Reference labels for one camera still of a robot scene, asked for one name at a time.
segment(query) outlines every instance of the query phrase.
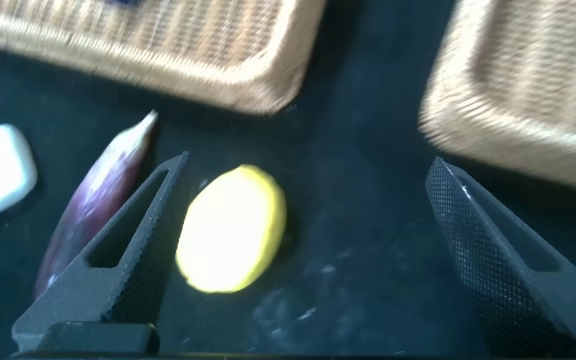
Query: black surface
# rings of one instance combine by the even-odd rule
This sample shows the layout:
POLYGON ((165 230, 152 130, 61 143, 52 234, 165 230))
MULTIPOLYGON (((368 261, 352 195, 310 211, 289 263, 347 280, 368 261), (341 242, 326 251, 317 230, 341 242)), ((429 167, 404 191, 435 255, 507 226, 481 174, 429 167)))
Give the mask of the black surface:
MULTIPOLYGON (((40 177, 0 215, 0 358, 15 350, 10 326, 31 302, 43 252, 76 186, 110 139, 151 108, 161 126, 143 177, 184 150, 200 159, 207 181, 253 163, 276 177, 290 211, 286 245, 251 288, 208 297, 172 280, 162 349, 481 354, 478 325, 424 191, 435 154, 416 131, 451 8, 437 0, 330 1, 304 90, 272 118, 0 52, 0 123, 26 135, 40 177)), ((513 197, 490 179, 532 225, 530 214, 540 209, 522 214, 516 208, 523 205, 515 206, 531 193, 513 197)), ((576 241, 576 219, 561 221, 552 208, 536 218, 537 231, 556 218, 550 233, 576 241)))

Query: wicker tray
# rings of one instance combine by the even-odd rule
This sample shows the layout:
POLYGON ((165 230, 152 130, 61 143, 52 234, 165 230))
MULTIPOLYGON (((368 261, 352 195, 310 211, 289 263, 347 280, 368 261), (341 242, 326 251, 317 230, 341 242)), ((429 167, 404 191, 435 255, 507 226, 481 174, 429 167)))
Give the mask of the wicker tray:
POLYGON ((325 0, 0 0, 0 49, 239 111, 301 86, 325 0))
POLYGON ((448 152, 576 186, 576 0, 460 1, 420 128, 448 152))

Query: lemon slice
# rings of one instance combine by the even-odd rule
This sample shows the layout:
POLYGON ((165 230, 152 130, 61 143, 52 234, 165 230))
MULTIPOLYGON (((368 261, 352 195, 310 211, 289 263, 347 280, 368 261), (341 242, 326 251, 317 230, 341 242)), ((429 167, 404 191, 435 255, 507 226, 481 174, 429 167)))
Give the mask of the lemon slice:
POLYGON ((177 267, 200 291, 241 290, 272 261, 285 223, 285 199, 274 179, 242 165, 216 178, 190 204, 177 267))

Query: yellow lemon slice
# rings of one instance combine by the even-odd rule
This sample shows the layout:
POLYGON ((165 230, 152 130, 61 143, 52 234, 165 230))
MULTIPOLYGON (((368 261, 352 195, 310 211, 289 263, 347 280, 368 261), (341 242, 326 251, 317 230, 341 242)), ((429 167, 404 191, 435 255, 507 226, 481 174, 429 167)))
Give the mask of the yellow lemon slice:
POLYGON ((190 204, 177 267, 200 291, 241 290, 270 264, 285 223, 285 199, 274 179, 242 165, 216 178, 190 204))

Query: white smudge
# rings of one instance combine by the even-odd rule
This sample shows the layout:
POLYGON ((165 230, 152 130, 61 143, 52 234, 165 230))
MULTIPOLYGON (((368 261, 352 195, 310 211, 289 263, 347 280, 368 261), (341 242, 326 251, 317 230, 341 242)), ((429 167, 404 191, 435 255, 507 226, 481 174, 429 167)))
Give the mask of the white smudge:
POLYGON ((317 311, 317 308, 308 309, 303 315, 297 318, 297 320, 306 320, 312 316, 317 311))
POLYGON ((284 350, 294 349, 291 324, 297 316, 291 311, 287 291, 283 288, 271 292, 253 311, 253 319, 269 340, 284 350))
POLYGON ((463 190, 464 194, 466 194, 466 196, 468 196, 468 199, 472 200, 472 198, 470 197, 470 193, 468 192, 468 189, 466 189, 466 185, 462 186, 461 190, 463 190))
POLYGON ((347 257, 350 257, 350 255, 352 255, 352 251, 350 249, 348 250, 344 250, 342 252, 339 253, 339 255, 337 255, 338 259, 345 259, 347 257))
POLYGON ((52 284, 55 282, 55 280, 57 280, 57 276, 55 274, 50 275, 50 278, 48 279, 48 286, 52 286, 52 284))
POLYGON ((332 265, 326 265, 321 269, 321 272, 324 274, 330 274, 335 272, 335 267, 332 265))

